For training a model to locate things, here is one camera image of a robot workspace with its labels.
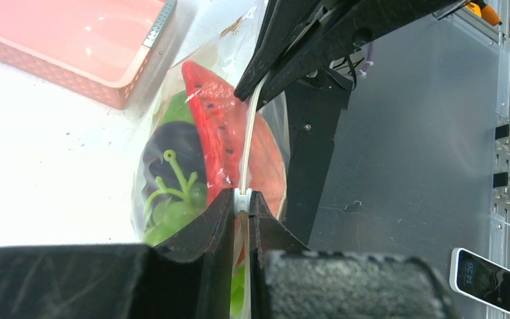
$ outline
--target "yellow object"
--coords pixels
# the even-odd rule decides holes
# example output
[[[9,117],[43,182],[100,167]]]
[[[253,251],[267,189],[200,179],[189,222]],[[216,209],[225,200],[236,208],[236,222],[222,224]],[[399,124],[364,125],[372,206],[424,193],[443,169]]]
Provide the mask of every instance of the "yellow object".
[[[468,8],[468,10],[474,12],[475,15],[482,18],[482,10],[480,9],[479,5],[469,2],[466,3],[466,7]]]

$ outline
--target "red watermelon slice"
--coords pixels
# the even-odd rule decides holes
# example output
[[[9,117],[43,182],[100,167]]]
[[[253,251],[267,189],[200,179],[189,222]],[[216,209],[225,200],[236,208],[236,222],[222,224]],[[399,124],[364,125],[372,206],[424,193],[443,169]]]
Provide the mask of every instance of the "red watermelon slice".
[[[205,157],[210,204],[222,189],[238,187],[248,105],[234,96],[233,86],[193,61],[184,62],[181,72]],[[259,113],[248,165],[248,186],[261,191],[273,216],[279,217],[286,197],[284,162]]]

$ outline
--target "pink plastic tray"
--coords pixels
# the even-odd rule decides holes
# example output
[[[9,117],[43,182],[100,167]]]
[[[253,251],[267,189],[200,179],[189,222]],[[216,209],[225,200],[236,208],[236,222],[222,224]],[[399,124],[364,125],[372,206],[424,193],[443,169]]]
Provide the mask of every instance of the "pink plastic tray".
[[[0,61],[124,108],[175,0],[0,0]]]

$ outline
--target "table surface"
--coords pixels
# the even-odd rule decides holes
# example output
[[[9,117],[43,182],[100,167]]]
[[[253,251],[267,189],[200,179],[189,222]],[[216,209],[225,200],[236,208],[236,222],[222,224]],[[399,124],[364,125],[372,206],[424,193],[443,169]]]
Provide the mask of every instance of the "table surface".
[[[179,0],[189,32],[175,60],[254,2]],[[114,110],[0,63],[0,246],[137,241],[130,193],[152,110]]]

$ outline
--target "phone screen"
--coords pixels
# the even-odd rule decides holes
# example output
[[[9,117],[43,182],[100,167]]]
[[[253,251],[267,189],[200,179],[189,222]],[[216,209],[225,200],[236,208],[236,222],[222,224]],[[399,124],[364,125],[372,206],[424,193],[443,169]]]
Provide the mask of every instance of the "phone screen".
[[[510,271],[467,251],[458,254],[458,288],[510,312]]]

